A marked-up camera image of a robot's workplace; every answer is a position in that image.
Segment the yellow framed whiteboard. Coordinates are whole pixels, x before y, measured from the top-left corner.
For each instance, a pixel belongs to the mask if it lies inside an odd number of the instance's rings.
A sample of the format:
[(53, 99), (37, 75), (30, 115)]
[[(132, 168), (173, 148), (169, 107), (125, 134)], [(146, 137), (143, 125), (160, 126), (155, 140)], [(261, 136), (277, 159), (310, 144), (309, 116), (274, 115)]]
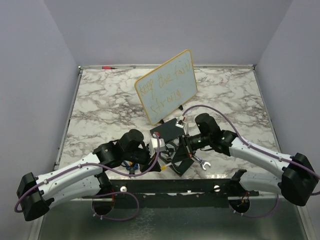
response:
[(134, 83), (151, 125), (156, 125), (198, 92), (192, 52), (184, 50)]

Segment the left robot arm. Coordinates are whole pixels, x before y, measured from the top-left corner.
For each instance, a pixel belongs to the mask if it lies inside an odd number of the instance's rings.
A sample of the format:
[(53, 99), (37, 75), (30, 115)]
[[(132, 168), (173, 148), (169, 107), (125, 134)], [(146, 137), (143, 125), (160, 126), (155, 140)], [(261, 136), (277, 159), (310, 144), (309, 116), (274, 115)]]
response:
[(138, 173), (138, 176), (143, 176), (158, 164), (164, 145), (158, 132), (154, 132), (149, 144), (145, 144), (144, 135), (131, 129), (120, 139), (101, 144), (93, 152), (61, 169), (40, 175), (29, 172), (22, 176), (18, 185), (14, 212), (22, 213), (25, 221), (33, 221), (69, 200), (112, 196), (114, 191), (108, 171), (134, 177), (133, 173), (117, 170), (123, 162), (130, 161), (143, 166)]

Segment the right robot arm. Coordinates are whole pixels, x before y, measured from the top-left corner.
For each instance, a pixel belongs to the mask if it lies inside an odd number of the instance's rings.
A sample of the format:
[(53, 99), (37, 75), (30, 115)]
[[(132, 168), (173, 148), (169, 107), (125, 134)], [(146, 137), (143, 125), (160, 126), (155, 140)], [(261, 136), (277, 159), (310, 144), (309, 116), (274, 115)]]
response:
[(184, 156), (195, 158), (197, 150), (209, 146), (217, 153), (242, 159), (266, 170), (266, 173), (238, 170), (229, 184), (234, 195), (262, 191), (282, 195), (296, 206), (306, 205), (319, 179), (304, 154), (284, 154), (251, 143), (235, 132), (220, 129), (216, 120), (207, 113), (198, 115), (195, 123), (199, 134), (194, 136), (187, 133), (188, 124), (183, 116), (175, 123), (176, 127), (183, 129), (178, 148), (183, 150)]

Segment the silver combination wrench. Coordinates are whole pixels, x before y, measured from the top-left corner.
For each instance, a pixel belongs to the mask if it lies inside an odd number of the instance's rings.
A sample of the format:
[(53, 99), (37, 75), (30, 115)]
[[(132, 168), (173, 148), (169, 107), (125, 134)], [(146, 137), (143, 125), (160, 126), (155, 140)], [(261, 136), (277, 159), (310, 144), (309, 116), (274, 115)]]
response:
[(211, 164), (208, 161), (205, 161), (197, 156), (194, 156), (193, 158), (199, 163), (199, 165), (204, 171), (207, 170), (207, 167), (211, 168)]

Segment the black flat box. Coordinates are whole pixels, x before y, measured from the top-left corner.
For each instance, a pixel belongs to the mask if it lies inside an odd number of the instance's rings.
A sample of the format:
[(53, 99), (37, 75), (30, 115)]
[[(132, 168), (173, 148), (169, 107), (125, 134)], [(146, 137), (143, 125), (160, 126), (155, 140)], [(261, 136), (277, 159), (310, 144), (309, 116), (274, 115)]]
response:
[(184, 134), (184, 130), (181, 127), (176, 126), (176, 123), (177, 119), (173, 118), (157, 127), (154, 127), (149, 132), (151, 135), (153, 135), (154, 132), (159, 133), (160, 138), (163, 139), (165, 143), (168, 143), (169, 141), (173, 141)]

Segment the red black marker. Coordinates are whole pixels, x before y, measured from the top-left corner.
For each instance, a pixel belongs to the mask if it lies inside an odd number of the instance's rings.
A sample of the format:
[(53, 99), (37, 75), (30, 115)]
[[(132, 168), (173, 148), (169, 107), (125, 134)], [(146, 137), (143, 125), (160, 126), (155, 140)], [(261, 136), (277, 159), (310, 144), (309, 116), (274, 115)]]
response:
[(102, 66), (101, 69), (103, 70), (116, 70), (116, 67), (112, 67), (112, 66)]

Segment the blue handled pliers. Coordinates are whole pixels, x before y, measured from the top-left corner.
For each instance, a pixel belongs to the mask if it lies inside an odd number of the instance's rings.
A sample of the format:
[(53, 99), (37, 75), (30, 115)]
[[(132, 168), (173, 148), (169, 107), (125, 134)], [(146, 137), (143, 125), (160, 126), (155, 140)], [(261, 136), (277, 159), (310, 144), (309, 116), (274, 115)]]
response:
[(139, 164), (133, 163), (131, 161), (123, 161), (121, 166), (124, 167), (131, 175), (134, 175), (135, 172), (139, 169)]

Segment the black front mounting rail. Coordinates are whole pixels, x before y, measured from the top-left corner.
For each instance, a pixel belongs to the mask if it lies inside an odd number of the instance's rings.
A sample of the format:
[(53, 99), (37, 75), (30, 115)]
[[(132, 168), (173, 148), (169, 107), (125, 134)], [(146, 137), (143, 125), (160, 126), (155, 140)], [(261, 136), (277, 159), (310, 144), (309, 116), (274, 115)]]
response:
[(225, 179), (102, 179), (102, 189), (93, 200), (98, 211), (134, 208), (227, 208), (229, 198), (258, 196), (240, 185), (239, 176)]

